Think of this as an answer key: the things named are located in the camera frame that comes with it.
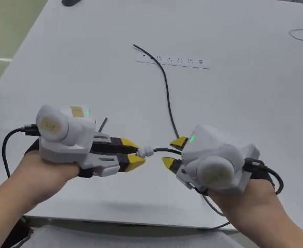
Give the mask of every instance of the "electrical outlet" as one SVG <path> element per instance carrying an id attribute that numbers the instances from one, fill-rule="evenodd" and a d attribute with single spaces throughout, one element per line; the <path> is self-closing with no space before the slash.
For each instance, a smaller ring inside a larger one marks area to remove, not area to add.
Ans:
<path id="1" fill-rule="evenodd" d="M 162 55 L 156 55 L 155 58 L 162 65 L 210 69 L 209 61 L 204 58 L 162 56 Z M 139 53 L 136 58 L 136 61 L 142 63 L 151 63 L 151 64 L 155 63 L 154 60 L 152 60 L 147 54 L 144 53 Z"/>

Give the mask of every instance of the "black cable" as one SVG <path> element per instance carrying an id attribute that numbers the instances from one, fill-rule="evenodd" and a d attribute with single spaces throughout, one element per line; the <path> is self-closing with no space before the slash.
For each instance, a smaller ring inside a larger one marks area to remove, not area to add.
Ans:
<path id="1" fill-rule="evenodd" d="M 158 151 L 165 151 L 165 152 L 172 152 L 178 155 L 181 155 L 181 151 L 177 151 L 174 149 L 170 149 L 170 148 L 155 148 L 153 149 L 154 152 L 158 152 Z"/>
<path id="2" fill-rule="evenodd" d="M 209 199 L 205 196 L 205 195 L 202 195 L 202 197 L 204 198 L 204 200 L 206 201 L 206 203 L 208 204 L 208 206 L 213 210 L 215 211 L 217 214 L 219 214 L 220 216 L 222 217 L 226 217 L 222 212 L 220 212 L 216 207 L 214 207 L 212 205 L 212 203 L 209 201 Z"/>
<path id="3" fill-rule="evenodd" d="M 103 128 L 104 128 L 104 126 L 105 126 L 105 124 L 106 124 L 107 121 L 108 121 L 108 117 L 105 117 L 104 121 L 102 122 L 102 124 L 100 126 L 99 133 L 102 132 L 102 130 L 103 130 Z"/>
<path id="4" fill-rule="evenodd" d="M 212 228 L 202 228 L 201 230 L 206 230 L 206 231 L 214 231 L 214 230 L 218 230 L 220 228 L 223 228 L 225 226 L 228 226 L 230 224 L 230 222 L 226 222 L 220 226 L 216 226 L 216 227 L 212 227 Z"/>
<path id="5" fill-rule="evenodd" d="M 2 159 L 3 159 L 3 163 L 4 163 L 4 166 L 5 166 L 5 170 L 6 170 L 8 178 L 10 177 L 10 170 L 9 170 L 9 167 L 8 167 L 7 156 L 6 156 L 7 143 L 8 143 L 9 138 L 13 134 L 18 133 L 18 132 L 23 132 L 23 131 L 24 131 L 24 128 L 17 128 L 17 129 L 12 130 L 11 132 L 9 132 L 7 134 L 7 136 L 4 138 L 3 143 L 2 143 Z"/>
<path id="6" fill-rule="evenodd" d="M 262 166 L 261 168 L 259 168 L 259 170 L 268 172 L 276 178 L 276 180 L 279 182 L 279 188 L 275 193 L 276 193 L 276 195 L 280 194 L 284 188 L 284 182 L 283 182 L 282 178 L 280 177 L 280 175 L 277 174 L 277 172 L 275 172 L 271 168 L 268 168 L 267 166 Z"/>
<path id="7" fill-rule="evenodd" d="M 174 123 L 174 119 L 173 119 L 173 115 L 172 115 L 172 110 L 171 110 L 171 103 L 170 103 L 170 92 L 169 92 L 169 88 L 168 88 L 168 83 L 167 83 L 167 77 L 166 77 L 166 73 L 165 70 L 163 68 L 163 66 L 161 65 L 161 63 L 158 62 L 158 60 L 152 56 L 150 53 L 148 53 L 146 50 L 142 49 L 141 47 L 133 44 L 133 46 L 137 49 L 139 49 L 140 51 L 144 52 L 145 54 L 147 54 L 153 61 L 156 62 L 156 64 L 159 66 L 159 68 L 162 70 L 162 73 L 164 75 L 164 80 L 165 80 L 165 87 L 166 87 L 166 97 L 167 97 L 167 107 L 168 107 L 168 112 L 170 114 L 170 118 L 171 118 L 171 122 L 172 122 L 172 126 L 174 129 L 174 132 L 176 133 L 176 137 L 179 138 L 179 134 L 176 128 L 176 124 Z"/>

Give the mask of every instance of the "human hand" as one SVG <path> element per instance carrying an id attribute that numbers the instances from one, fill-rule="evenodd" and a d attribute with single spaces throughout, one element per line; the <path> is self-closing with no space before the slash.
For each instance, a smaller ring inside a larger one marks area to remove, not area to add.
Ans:
<path id="1" fill-rule="evenodd" d="M 30 208 L 55 195 L 79 174 L 76 164 L 54 164 L 40 158 L 39 151 L 27 153 L 9 180 L 30 201 Z"/>
<path id="2" fill-rule="evenodd" d="M 252 230 L 273 221 L 274 215 L 286 216 L 272 184 L 267 180 L 251 179 L 244 193 L 239 196 L 220 195 L 209 190 L 209 196 L 239 231 L 249 234 Z"/>

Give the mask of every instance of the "beige sticker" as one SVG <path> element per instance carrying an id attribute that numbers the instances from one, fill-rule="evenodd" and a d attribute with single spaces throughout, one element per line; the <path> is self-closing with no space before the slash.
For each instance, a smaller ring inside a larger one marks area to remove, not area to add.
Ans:
<path id="1" fill-rule="evenodd" d="M 49 119 L 48 117 L 43 117 L 39 124 L 39 128 L 55 135 L 59 133 L 61 126 L 58 122 Z"/>
<path id="2" fill-rule="evenodd" d="M 85 117 L 82 107 L 70 106 L 70 108 L 73 117 Z"/>
<path id="3" fill-rule="evenodd" d="M 230 172 L 225 168 L 212 169 L 204 177 L 207 184 L 225 182 L 230 179 Z"/>

